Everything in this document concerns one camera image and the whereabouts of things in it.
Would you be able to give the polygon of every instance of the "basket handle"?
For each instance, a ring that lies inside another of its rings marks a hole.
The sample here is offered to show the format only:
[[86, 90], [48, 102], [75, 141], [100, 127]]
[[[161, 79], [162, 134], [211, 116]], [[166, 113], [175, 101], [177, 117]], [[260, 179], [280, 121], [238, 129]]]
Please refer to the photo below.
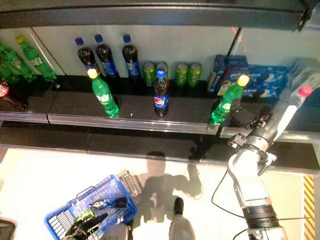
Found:
[[95, 187], [94, 186], [89, 186], [87, 187], [85, 190], [79, 192], [76, 196], [75, 196], [75, 199], [76, 201], [78, 202], [78, 198], [81, 197], [83, 194], [85, 194], [86, 192], [90, 191], [91, 189], [94, 189]]

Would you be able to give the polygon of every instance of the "green can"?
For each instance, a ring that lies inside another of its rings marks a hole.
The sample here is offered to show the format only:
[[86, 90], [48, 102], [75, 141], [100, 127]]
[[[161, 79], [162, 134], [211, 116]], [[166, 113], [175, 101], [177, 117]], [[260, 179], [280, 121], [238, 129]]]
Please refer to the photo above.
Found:
[[202, 66], [200, 63], [196, 62], [191, 65], [188, 72], [188, 77], [187, 77], [187, 82], [191, 88], [194, 88], [195, 86], [198, 85], [201, 72], [202, 72]]
[[152, 87], [156, 78], [155, 65], [151, 61], [147, 61], [143, 65], [143, 79], [148, 87]]
[[189, 70], [189, 67], [184, 62], [180, 62], [176, 66], [174, 81], [178, 87], [181, 88], [186, 84], [187, 77], [188, 77], [188, 70]]
[[165, 61], [160, 61], [157, 65], [156, 65], [156, 71], [158, 71], [158, 69], [164, 69], [165, 71], [165, 75], [166, 77], [169, 79], [169, 68], [168, 68], [168, 64]]

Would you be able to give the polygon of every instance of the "shelf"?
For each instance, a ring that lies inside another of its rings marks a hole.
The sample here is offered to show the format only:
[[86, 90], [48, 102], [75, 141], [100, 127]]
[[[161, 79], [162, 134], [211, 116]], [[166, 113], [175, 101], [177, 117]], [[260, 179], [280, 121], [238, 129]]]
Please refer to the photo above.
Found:
[[7, 0], [1, 3], [0, 26], [199, 25], [294, 31], [304, 12], [299, 0]]
[[[64, 76], [59, 76], [57, 82], [62, 81], [63, 78]], [[27, 100], [28, 107], [25, 110], [19, 110], [0, 99], [0, 121], [48, 124], [47, 113], [57, 94], [56, 88], [50, 82], [41, 78], [32, 84], [21, 80], [11, 85], [10, 90]]]
[[[131, 158], [197, 161], [225, 166], [236, 150], [216, 135], [151, 132], [55, 124], [4, 122], [0, 146], [48, 149]], [[271, 169], [318, 174], [320, 167], [309, 143], [276, 142], [269, 151], [278, 159]]]
[[3, 122], [0, 145], [9, 148], [87, 153], [91, 130], [83, 126]]
[[[0, 121], [201, 135], [217, 135], [219, 132], [217, 126], [207, 124], [219, 99], [207, 93], [204, 81], [200, 81], [195, 89], [186, 87], [179, 90], [171, 82], [169, 110], [164, 117], [159, 117], [154, 112], [152, 88], [142, 87], [139, 89], [140, 93], [136, 93], [128, 87], [129, 80], [126, 78], [119, 79], [116, 87], [112, 83], [110, 86], [120, 109], [119, 116], [115, 118], [107, 116], [92, 93], [91, 81], [87, 77], [66, 76], [58, 91], [45, 82], [44, 85], [34, 85], [35, 89], [31, 91], [29, 106], [25, 111], [16, 111], [7, 102], [0, 100]], [[27, 89], [16, 88], [20, 94]], [[307, 98], [278, 142], [320, 142], [319, 98], [320, 91], [315, 91]], [[242, 105], [255, 116], [268, 112], [274, 103], [251, 98], [244, 98], [242, 101]], [[237, 133], [246, 135], [249, 130], [238, 127], [229, 116], [221, 126], [219, 136], [229, 138]]]

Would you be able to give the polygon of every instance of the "blue shopping basket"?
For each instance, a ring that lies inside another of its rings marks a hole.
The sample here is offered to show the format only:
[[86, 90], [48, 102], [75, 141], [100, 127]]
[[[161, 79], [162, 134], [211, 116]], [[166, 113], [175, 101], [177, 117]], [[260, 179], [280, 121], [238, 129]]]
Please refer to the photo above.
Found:
[[[66, 205], [49, 213], [45, 219], [45, 225], [56, 240], [62, 240], [74, 220], [88, 209], [89, 204], [103, 199], [115, 200], [121, 197], [127, 198], [126, 208], [112, 208], [99, 210], [98, 215], [108, 213], [108, 217], [99, 224], [99, 233], [103, 233], [108, 227], [127, 223], [137, 214], [137, 207], [126, 188], [116, 175], [110, 175], [96, 186], [91, 186], [80, 192], [76, 198]], [[88, 239], [98, 239], [97, 233], [92, 234]]]

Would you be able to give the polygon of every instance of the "green soda bottle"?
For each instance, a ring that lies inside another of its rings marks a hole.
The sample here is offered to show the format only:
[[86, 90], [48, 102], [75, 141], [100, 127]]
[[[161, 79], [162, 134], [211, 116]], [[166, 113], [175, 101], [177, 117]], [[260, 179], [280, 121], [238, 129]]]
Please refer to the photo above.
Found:
[[97, 70], [92, 68], [87, 71], [89, 77], [92, 79], [92, 90], [103, 105], [105, 112], [114, 117], [119, 113], [119, 108], [115, 103], [114, 98], [109, 90], [108, 84], [98, 76]]
[[23, 54], [26, 58], [32, 61], [35, 68], [43, 75], [44, 79], [47, 82], [52, 82], [57, 79], [57, 75], [51, 70], [47, 63], [40, 56], [39, 52], [28, 43], [25, 42], [23, 36], [18, 36], [15, 38], [15, 41], [20, 44]]
[[20, 78], [14, 74], [10, 68], [0, 59], [0, 82], [15, 84]]
[[236, 84], [225, 92], [219, 105], [211, 114], [211, 118], [209, 120], [210, 124], [219, 125], [226, 120], [226, 117], [230, 112], [231, 104], [235, 99], [241, 99], [244, 88], [248, 82], [249, 77], [247, 75], [241, 75], [236, 81]]
[[25, 80], [32, 83], [37, 75], [27, 66], [27, 64], [19, 57], [16, 51], [5, 46], [0, 42], [0, 54], [3, 60], [13, 69], [23, 76]]

